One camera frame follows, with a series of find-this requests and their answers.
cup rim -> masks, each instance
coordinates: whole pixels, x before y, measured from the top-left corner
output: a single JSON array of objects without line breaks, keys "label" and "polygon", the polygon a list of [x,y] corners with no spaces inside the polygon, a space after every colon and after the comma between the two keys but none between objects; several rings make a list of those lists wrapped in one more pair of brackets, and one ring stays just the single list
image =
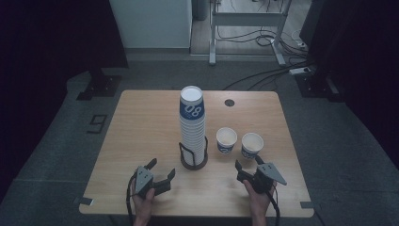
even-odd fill
[{"label": "cup rim", "polygon": [[[222,130],[229,130],[229,131],[231,131],[231,132],[233,132],[234,133],[234,136],[235,136],[235,138],[234,138],[234,142],[233,143],[231,143],[231,144],[226,144],[226,143],[223,143],[223,142],[221,142],[220,140],[219,140],[219,132],[221,132]],[[217,130],[217,132],[216,132],[216,140],[217,140],[217,142],[218,143],[220,143],[221,145],[223,145],[223,146],[233,146],[236,142],[237,142],[237,133],[235,133],[235,131],[233,130],[233,129],[231,129],[230,127],[222,127],[222,128],[220,128],[220,129],[218,129]]]},{"label": "cup rim", "polygon": [[[260,148],[259,150],[257,150],[257,151],[251,150],[251,149],[249,149],[249,148],[246,146],[245,141],[246,141],[246,137],[248,137],[248,136],[255,136],[258,140],[260,140],[260,141],[262,142],[261,148]],[[243,147],[246,148],[246,151],[251,152],[251,153],[257,153],[257,152],[259,152],[259,151],[263,148],[263,146],[264,146],[263,138],[262,138],[260,135],[255,134],[255,133],[247,133],[247,134],[245,134],[245,135],[243,136],[243,138],[241,139],[241,142],[242,142],[242,144],[243,144]]]},{"label": "cup rim", "polygon": [[[198,91],[198,92],[199,92],[199,98],[196,99],[196,100],[187,100],[187,99],[185,99],[185,98],[184,98],[184,92],[185,92],[186,90],[188,90],[188,89],[195,89],[196,91]],[[196,87],[196,86],[187,86],[187,87],[183,88],[183,89],[180,91],[180,97],[181,97],[183,100],[185,100],[186,102],[188,102],[188,103],[195,103],[195,102],[199,101],[199,100],[203,97],[203,93],[202,93],[202,90],[201,90],[199,87]]]}]

hand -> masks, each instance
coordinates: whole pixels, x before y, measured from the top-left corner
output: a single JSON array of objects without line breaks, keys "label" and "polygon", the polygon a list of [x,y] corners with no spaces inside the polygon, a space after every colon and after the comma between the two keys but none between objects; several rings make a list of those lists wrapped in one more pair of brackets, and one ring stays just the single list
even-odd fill
[{"label": "hand", "polygon": [[[270,200],[266,194],[258,194],[253,189],[249,181],[244,180],[244,186],[249,194],[249,210],[252,217],[252,226],[266,225],[266,211],[269,207]],[[273,196],[275,188],[272,186],[270,194]]]},{"label": "hand", "polygon": [[[132,194],[134,194],[134,186],[136,179],[132,182]],[[133,196],[133,202],[135,203],[136,218],[134,226],[145,226],[150,221],[152,211],[152,201],[155,194],[155,189],[151,188],[147,194],[146,199],[143,200],[138,195]]]}]

black curtain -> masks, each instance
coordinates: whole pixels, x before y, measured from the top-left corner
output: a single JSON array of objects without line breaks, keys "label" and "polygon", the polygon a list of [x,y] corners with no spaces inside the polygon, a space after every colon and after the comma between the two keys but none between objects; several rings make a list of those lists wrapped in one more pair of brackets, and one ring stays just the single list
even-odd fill
[{"label": "black curtain", "polygon": [[0,2],[0,198],[67,93],[91,68],[126,68],[108,0]]}]

white paper cup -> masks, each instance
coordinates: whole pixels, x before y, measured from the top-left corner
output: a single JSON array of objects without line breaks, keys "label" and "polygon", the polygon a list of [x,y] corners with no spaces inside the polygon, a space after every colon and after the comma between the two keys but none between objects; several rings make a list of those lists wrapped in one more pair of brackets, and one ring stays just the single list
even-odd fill
[{"label": "white paper cup", "polygon": [[237,141],[237,134],[231,128],[223,127],[217,131],[216,139],[217,148],[221,153],[231,153],[231,150]]},{"label": "white paper cup", "polygon": [[254,133],[245,134],[242,138],[242,143],[241,154],[247,159],[255,158],[263,148],[263,139]]},{"label": "white paper cup", "polygon": [[180,93],[180,116],[186,124],[197,124],[205,119],[202,90],[195,86],[188,86]]}]

power strip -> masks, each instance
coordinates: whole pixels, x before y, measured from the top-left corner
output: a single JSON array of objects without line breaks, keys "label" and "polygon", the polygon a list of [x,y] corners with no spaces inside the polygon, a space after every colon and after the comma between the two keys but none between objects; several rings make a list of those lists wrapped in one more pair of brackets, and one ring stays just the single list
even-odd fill
[{"label": "power strip", "polygon": [[291,69],[290,70],[290,75],[301,75],[301,74],[306,74],[310,73],[311,69],[308,67],[305,68],[298,68],[298,69]]}]

